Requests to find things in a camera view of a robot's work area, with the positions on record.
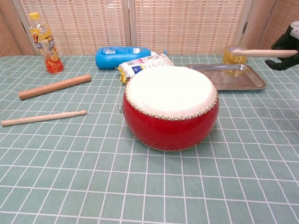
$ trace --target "drum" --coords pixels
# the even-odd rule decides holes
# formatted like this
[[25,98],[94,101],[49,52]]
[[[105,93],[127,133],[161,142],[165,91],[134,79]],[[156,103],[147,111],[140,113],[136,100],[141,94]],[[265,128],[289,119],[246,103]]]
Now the drum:
[[123,115],[145,145],[177,151],[199,144],[211,132],[219,111],[218,92],[202,73],[187,67],[148,68],[125,87]]

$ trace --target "bottle cap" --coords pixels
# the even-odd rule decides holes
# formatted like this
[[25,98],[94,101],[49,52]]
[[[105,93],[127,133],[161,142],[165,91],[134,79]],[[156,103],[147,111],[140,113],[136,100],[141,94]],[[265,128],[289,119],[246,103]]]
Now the bottle cap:
[[29,17],[30,17],[31,20],[39,20],[41,18],[41,16],[39,15],[38,12],[29,13]]

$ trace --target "drum head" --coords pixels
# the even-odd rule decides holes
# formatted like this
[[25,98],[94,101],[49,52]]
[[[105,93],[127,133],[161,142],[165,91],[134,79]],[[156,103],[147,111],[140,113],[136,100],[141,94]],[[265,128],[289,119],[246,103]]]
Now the drum head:
[[200,115],[215,104],[217,96],[215,86],[204,74],[178,66],[142,70],[126,86],[130,103],[169,118]]

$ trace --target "wooden stick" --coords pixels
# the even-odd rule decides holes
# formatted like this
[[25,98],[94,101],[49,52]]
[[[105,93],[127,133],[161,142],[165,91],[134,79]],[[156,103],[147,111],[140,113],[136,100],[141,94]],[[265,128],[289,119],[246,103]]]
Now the wooden stick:
[[56,114],[29,117],[29,118],[4,120],[1,122],[1,124],[2,124],[2,126],[10,126],[10,125],[18,125],[18,124],[25,124],[25,123],[45,121],[45,120],[69,118],[69,117],[75,117],[78,115],[86,115],[86,114],[87,114],[87,111],[63,112],[63,113],[56,113]]
[[79,76],[76,78],[71,78],[71,79],[67,79],[61,82],[57,82],[57,83],[53,83],[53,84],[49,84],[49,85],[45,85],[45,86],[41,86],[41,87],[37,87],[31,90],[26,90],[23,92],[19,92],[19,98],[20,99],[28,99],[31,97],[36,97],[39,95],[43,95],[45,93],[49,93],[49,92],[53,92],[56,90],[61,90],[70,86],[74,86],[74,85],[78,85],[81,83],[86,83],[91,81],[91,77],[89,74],[84,75],[84,76]]
[[291,57],[297,54],[296,50],[240,50],[232,51],[236,56],[252,56],[252,57]]

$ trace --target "metal tray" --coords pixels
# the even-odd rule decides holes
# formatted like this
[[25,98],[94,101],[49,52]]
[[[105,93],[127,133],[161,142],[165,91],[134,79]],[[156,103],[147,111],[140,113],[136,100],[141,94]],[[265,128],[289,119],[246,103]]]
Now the metal tray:
[[218,90],[260,90],[266,83],[245,64],[189,64],[207,76]]

